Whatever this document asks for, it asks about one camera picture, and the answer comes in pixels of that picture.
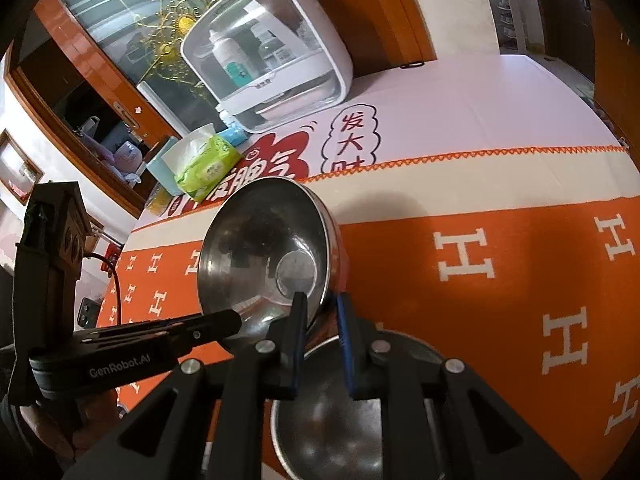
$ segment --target picture frame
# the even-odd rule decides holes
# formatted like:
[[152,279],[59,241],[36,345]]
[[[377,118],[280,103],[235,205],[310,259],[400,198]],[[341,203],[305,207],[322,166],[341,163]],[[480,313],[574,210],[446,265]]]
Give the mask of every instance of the picture frame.
[[7,130],[0,133],[0,182],[23,205],[44,172],[21,150]]

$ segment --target orange cabinet door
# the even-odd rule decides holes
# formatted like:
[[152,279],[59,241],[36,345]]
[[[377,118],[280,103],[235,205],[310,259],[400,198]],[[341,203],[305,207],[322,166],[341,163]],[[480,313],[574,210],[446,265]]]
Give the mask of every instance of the orange cabinet door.
[[149,146],[175,135],[60,0],[40,0],[34,12],[78,72],[134,134]]

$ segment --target white wall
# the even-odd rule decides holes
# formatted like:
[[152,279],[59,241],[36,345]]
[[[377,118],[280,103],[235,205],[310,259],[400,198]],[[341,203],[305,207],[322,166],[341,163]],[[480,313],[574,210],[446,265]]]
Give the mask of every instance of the white wall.
[[15,245],[22,237],[23,228],[22,220],[0,202],[0,266],[15,267]]
[[[0,115],[0,131],[6,129],[24,153],[44,172],[41,182],[77,180],[87,212],[104,224],[104,230],[108,234],[124,242],[129,237],[136,219],[117,205],[59,152],[20,106],[4,81],[0,84],[4,91],[4,113]],[[24,218],[25,206],[20,204],[2,185],[0,185],[0,200],[19,219]]]
[[416,0],[436,56],[499,53],[489,0]]

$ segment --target screw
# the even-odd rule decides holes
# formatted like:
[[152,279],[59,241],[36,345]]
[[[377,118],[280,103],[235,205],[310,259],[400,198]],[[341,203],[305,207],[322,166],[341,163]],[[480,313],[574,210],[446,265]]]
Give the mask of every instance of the screw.
[[384,339],[376,339],[373,343],[371,343],[371,349],[376,354],[386,354],[391,350],[391,343],[389,341],[385,341]]
[[200,361],[197,359],[187,359],[183,361],[180,365],[180,370],[182,370],[187,375],[191,375],[200,370]]
[[447,372],[451,372],[452,374],[460,374],[465,371],[465,364],[460,359],[448,359],[446,363],[444,363],[444,367],[447,369]]
[[255,344],[255,349],[260,354],[270,354],[276,349],[276,343],[271,339],[263,339]]

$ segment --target orange zigzag trim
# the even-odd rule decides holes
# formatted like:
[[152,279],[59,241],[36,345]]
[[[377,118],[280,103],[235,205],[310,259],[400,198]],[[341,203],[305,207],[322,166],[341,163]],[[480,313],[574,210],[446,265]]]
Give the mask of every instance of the orange zigzag trim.
[[499,148],[494,150],[476,150],[474,152],[443,153],[441,155],[418,156],[416,158],[404,158],[401,160],[390,160],[380,164],[361,166],[349,170],[334,171],[333,173],[321,173],[306,178],[296,179],[303,184],[305,182],[316,182],[335,176],[343,176],[363,171],[384,170],[386,168],[399,168],[400,166],[410,166],[412,164],[427,164],[429,162],[442,162],[444,160],[454,160],[459,158],[473,158],[476,156],[494,155],[530,155],[531,153],[596,153],[596,152],[624,152],[622,146],[559,146],[551,148],[540,148],[531,146],[529,148]]

